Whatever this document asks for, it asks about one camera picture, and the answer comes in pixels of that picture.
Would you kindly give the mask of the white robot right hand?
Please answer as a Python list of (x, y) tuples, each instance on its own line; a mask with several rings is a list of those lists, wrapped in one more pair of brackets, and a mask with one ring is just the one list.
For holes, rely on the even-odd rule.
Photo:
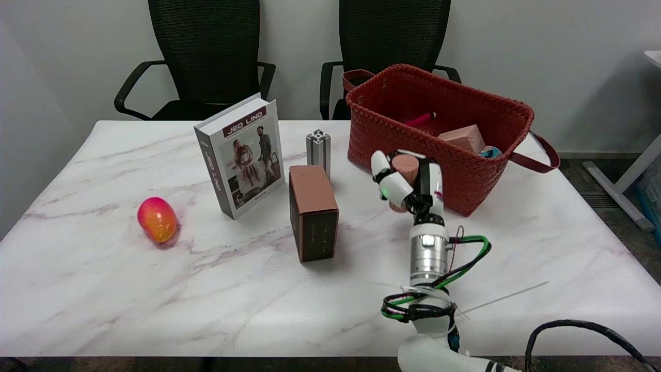
[[(418, 161), (413, 181), (395, 167), (395, 158), (408, 156)], [(442, 170), (433, 158), (408, 150), (386, 154), (374, 151), (370, 159), (372, 179), (379, 186), (380, 198), (399, 207), (404, 206), (415, 217), (415, 224), (444, 225), (444, 193)]]

